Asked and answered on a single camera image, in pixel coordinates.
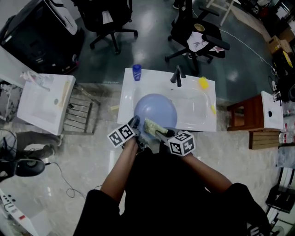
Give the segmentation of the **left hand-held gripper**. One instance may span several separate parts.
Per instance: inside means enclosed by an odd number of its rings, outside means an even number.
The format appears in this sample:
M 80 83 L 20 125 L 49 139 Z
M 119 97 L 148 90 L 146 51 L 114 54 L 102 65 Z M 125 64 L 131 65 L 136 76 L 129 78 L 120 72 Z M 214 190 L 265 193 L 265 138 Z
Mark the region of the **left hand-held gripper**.
M 109 133 L 107 135 L 107 138 L 115 148 L 124 148 L 124 144 L 132 137 L 134 137 L 138 145 L 138 151 L 144 151 L 144 140 L 141 138 L 141 133 L 138 130 L 139 124 L 140 117 L 135 115 L 130 120 L 130 125 L 123 124 L 119 126 L 118 128 L 114 129 L 111 133 Z

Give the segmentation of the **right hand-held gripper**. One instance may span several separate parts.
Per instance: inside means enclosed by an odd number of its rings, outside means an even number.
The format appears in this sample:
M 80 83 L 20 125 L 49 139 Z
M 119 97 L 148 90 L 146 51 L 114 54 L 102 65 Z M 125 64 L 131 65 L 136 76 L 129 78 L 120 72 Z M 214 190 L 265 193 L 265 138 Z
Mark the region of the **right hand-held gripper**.
M 188 131 L 168 130 L 166 134 L 156 131 L 155 136 L 164 142 L 171 154 L 184 157 L 195 150 L 195 138 Z

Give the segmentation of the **green yellow sponge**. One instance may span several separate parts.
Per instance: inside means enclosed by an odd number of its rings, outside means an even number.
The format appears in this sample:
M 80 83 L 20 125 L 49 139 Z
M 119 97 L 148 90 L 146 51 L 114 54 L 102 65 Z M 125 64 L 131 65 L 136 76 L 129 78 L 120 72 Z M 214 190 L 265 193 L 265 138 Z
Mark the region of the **green yellow sponge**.
M 144 121 L 143 129 L 146 133 L 148 133 L 152 136 L 156 136 L 156 131 L 163 133 L 163 134 L 167 134 L 167 132 L 168 132 L 168 129 L 165 129 L 165 128 L 159 126 L 157 123 L 155 123 L 154 121 L 147 119 L 147 118 Z

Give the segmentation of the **large blue plate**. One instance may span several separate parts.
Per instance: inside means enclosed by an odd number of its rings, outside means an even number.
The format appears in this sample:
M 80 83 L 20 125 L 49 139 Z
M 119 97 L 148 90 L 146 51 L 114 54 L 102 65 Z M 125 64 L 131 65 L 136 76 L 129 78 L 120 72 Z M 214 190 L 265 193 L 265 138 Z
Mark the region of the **large blue plate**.
M 151 139 L 155 137 L 143 129 L 145 119 L 152 120 L 163 128 L 175 128 L 177 124 L 177 111 L 174 104 L 161 94 L 148 94 L 139 99 L 134 108 L 134 116 L 140 118 L 140 132 Z

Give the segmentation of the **person's left forearm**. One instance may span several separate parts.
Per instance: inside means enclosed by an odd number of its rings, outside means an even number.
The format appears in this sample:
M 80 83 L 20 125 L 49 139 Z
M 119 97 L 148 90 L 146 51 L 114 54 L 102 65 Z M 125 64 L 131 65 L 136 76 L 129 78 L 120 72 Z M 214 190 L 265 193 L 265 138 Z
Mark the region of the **person's left forearm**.
M 101 191 L 114 199 L 118 204 L 120 203 L 123 193 L 125 191 L 126 183 L 134 164 L 138 144 L 136 139 L 132 137 L 124 144 L 116 164 L 104 180 Z

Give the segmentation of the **person's right forearm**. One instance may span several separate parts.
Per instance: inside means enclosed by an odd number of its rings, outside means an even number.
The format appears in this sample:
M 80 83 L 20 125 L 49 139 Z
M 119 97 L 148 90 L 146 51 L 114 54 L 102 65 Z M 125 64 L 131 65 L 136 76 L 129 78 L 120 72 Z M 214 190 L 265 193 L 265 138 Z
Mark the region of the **person's right forearm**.
M 223 193 L 232 185 L 223 174 L 198 160 L 191 153 L 184 156 L 183 161 L 193 169 L 211 193 Z

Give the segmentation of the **yellow dish brush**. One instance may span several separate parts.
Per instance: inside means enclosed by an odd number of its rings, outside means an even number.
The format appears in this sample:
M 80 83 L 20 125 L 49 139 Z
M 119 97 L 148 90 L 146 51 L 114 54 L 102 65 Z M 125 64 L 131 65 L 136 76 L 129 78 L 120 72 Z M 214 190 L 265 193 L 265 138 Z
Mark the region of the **yellow dish brush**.
M 209 103 L 209 106 L 211 108 L 211 111 L 212 111 L 213 115 L 216 115 L 216 108 L 214 106 L 214 103 L 211 101 L 211 97 L 210 97 L 210 95 L 208 93 L 210 85 L 209 85 L 209 82 L 207 81 L 207 78 L 206 77 L 200 77 L 199 78 L 199 85 L 200 85 L 200 88 L 204 91 L 204 93 L 207 96 L 208 103 Z

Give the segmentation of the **white sink on dark stand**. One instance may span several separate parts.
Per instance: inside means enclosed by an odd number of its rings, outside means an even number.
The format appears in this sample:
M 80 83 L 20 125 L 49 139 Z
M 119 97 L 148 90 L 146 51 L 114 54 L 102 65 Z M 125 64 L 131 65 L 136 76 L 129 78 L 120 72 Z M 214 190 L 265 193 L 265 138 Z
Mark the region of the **white sink on dark stand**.
M 176 128 L 190 131 L 217 130 L 215 82 L 207 80 L 203 89 L 199 78 L 186 76 L 181 87 L 171 83 L 173 73 L 142 70 L 140 81 L 133 78 L 131 68 L 124 72 L 117 123 L 127 123 L 134 115 L 138 101 L 148 94 L 161 94 L 170 99 L 177 112 Z

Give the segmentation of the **blue bottle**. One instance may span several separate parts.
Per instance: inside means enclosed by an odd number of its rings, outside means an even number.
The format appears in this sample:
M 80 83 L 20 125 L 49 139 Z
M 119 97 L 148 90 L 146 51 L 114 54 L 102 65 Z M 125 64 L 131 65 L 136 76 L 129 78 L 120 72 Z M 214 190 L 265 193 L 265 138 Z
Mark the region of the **blue bottle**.
M 140 64 L 133 65 L 132 74 L 135 81 L 140 81 L 142 74 L 142 66 Z

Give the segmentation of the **metal rack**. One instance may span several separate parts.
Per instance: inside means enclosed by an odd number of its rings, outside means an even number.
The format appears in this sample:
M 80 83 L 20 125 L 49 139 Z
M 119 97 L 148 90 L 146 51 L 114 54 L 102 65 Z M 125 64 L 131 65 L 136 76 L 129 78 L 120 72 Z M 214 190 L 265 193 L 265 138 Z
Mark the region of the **metal rack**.
M 84 86 L 75 83 L 66 108 L 63 135 L 92 136 L 101 103 Z

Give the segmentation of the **black faucet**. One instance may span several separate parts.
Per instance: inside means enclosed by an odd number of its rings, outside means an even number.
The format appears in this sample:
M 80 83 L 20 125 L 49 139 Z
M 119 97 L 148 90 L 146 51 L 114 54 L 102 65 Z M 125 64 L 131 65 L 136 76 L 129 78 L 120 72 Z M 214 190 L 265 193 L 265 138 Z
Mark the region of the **black faucet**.
M 170 79 L 170 82 L 171 83 L 176 83 L 177 86 L 180 88 L 182 86 L 181 79 L 184 79 L 184 78 L 186 78 L 185 73 L 183 72 L 181 66 L 177 65 L 176 70 L 175 70 L 175 72 L 173 73 L 173 75 L 172 75 L 172 77 Z

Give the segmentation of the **person's black clothing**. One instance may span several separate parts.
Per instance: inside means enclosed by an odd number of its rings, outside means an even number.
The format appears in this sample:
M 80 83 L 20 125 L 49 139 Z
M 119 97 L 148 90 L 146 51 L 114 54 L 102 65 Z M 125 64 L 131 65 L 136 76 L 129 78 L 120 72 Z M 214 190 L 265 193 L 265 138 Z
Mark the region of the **person's black clothing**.
M 264 210 L 241 183 L 211 193 L 183 157 L 136 153 L 118 204 L 88 192 L 73 236 L 270 236 Z

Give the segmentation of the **wooden cabinet with white sink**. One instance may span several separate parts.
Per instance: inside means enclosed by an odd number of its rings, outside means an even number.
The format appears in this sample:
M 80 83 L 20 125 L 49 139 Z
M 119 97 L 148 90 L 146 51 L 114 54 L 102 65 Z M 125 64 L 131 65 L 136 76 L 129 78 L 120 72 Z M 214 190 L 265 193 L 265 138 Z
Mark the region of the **wooden cabinet with white sink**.
M 231 114 L 228 131 L 282 130 L 284 128 L 281 101 L 265 91 L 228 106 L 227 111 Z

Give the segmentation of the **white rectangular sink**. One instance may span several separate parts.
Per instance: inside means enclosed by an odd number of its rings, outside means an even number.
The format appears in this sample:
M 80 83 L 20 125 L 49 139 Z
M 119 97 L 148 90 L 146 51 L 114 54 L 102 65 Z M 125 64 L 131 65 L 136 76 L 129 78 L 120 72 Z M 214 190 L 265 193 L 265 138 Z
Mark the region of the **white rectangular sink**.
M 63 131 L 65 113 L 76 82 L 72 75 L 40 74 L 42 80 L 26 81 L 17 117 L 51 134 Z

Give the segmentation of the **wooden slat pallet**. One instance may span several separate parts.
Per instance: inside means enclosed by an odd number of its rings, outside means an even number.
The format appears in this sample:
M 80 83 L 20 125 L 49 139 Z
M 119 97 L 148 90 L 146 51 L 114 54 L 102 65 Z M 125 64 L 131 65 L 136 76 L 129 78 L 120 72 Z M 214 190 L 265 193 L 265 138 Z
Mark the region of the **wooden slat pallet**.
M 280 131 L 250 131 L 248 147 L 250 150 L 277 148 L 280 146 L 279 134 Z

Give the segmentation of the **white printed paper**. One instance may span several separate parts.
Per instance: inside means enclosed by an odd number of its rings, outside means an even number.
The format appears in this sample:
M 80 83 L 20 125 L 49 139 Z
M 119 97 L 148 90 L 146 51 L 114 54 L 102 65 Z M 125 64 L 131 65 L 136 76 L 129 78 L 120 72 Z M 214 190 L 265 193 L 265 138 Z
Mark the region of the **white printed paper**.
M 190 37 L 187 40 L 187 44 L 189 49 L 193 52 L 198 52 L 199 50 L 203 49 L 208 42 L 202 39 L 202 35 L 199 32 L 192 32 Z

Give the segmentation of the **black office chair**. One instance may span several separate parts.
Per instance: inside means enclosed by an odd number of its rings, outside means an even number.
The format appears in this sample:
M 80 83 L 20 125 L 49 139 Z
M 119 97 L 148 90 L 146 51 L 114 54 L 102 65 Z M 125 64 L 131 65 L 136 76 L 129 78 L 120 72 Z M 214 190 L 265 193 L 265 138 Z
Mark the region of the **black office chair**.
M 211 63 L 214 57 L 224 58 L 225 51 L 230 49 L 230 45 L 229 43 L 223 41 L 219 27 L 204 20 L 208 14 L 219 16 L 218 12 L 203 6 L 199 6 L 201 14 L 197 18 L 194 18 L 192 0 L 183 0 L 183 2 L 185 4 L 181 4 L 178 7 L 178 16 L 171 23 L 172 30 L 168 36 L 168 40 L 176 41 L 182 45 L 184 49 L 169 56 L 165 56 L 165 61 L 169 62 L 170 59 L 177 56 L 190 54 L 195 68 L 194 74 L 198 75 L 199 67 L 197 57 L 204 56 L 208 58 L 207 62 Z M 202 39 L 208 42 L 208 44 L 198 52 L 191 51 L 187 44 L 187 40 L 192 32 L 197 32 L 197 30 L 194 28 L 194 24 L 201 24 L 205 27 L 205 31 L 200 33 L 203 34 Z
M 96 39 L 90 43 L 94 49 L 95 44 L 110 35 L 115 48 L 115 54 L 120 54 L 115 39 L 115 33 L 133 33 L 138 37 L 135 29 L 126 29 L 124 25 L 132 22 L 132 0 L 71 0 L 78 8 L 84 26 L 88 31 L 96 34 Z

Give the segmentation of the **clear water jug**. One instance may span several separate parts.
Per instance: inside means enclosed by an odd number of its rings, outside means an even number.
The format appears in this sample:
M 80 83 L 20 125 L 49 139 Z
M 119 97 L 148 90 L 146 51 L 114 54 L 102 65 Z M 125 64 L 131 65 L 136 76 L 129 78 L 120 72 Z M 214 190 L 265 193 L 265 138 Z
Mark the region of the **clear water jug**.
M 290 132 L 281 132 L 279 134 L 279 143 L 280 144 L 291 144 L 295 143 L 295 133 Z

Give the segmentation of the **large black machine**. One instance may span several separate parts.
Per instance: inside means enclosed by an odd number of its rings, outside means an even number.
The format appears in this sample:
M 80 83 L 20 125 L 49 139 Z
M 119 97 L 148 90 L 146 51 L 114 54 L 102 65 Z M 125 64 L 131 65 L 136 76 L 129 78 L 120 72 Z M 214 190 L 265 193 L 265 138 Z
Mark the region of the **large black machine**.
M 68 74 L 83 42 L 84 30 L 61 0 L 30 0 L 0 31 L 0 46 L 37 73 Z

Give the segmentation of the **black shelf unit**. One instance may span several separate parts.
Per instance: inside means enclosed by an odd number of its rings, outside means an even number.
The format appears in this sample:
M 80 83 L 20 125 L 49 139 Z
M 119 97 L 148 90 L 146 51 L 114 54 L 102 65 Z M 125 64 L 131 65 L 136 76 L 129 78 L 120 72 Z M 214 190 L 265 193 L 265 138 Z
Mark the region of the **black shelf unit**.
M 295 190 L 276 185 L 271 188 L 266 204 L 284 213 L 290 213 L 295 204 Z

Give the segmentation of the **cardboard box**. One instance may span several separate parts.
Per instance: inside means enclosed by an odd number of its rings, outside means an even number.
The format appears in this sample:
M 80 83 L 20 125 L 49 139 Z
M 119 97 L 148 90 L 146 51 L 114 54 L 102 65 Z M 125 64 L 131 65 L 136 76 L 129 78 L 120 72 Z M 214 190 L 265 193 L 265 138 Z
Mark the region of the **cardboard box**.
M 273 36 L 268 41 L 268 48 L 271 54 L 276 54 L 281 51 L 285 51 L 286 53 L 292 53 L 292 48 L 287 40 L 280 40 L 278 37 Z

